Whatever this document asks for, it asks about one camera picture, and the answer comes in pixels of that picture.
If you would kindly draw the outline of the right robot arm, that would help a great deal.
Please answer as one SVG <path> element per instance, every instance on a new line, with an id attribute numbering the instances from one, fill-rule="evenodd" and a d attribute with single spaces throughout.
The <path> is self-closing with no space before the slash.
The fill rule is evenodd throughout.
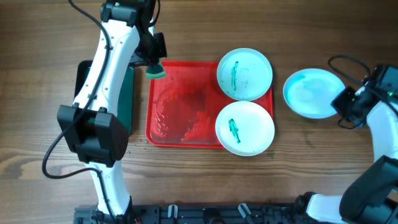
<path id="1" fill-rule="evenodd" d="M 374 162 L 341 196 L 307 192 L 292 206 L 293 223 L 397 223 L 397 67 L 378 65 L 331 105 L 354 128 L 369 127 Z"/>

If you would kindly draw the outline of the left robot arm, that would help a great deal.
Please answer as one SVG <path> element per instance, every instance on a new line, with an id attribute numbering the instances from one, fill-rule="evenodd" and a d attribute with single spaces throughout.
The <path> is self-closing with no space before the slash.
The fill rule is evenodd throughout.
<path id="1" fill-rule="evenodd" d="M 77 209 L 76 223 L 134 223 L 122 168 L 129 130 L 118 119 L 127 73 L 145 66 L 150 79 L 165 77 L 161 59 L 167 56 L 164 35 L 155 31 L 160 2 L 106 1 L 95 21 L 100 29 L 94 59 L 76 80 L 72 105 L 58 109 L 60 139 L 84 163 L 95 183 L 98 205 Z"/>

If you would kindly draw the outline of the green sponge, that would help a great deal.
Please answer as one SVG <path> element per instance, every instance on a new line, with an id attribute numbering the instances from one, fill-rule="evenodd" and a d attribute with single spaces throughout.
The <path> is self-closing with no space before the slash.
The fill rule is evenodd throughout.
<path id="1" fill-rule="evenodd" d="M 149 79 L 159 79 L 166 76 L 163 65 L 159 62 L 156 65 L 150 65 L 146 69 L 146 76 Z"/>

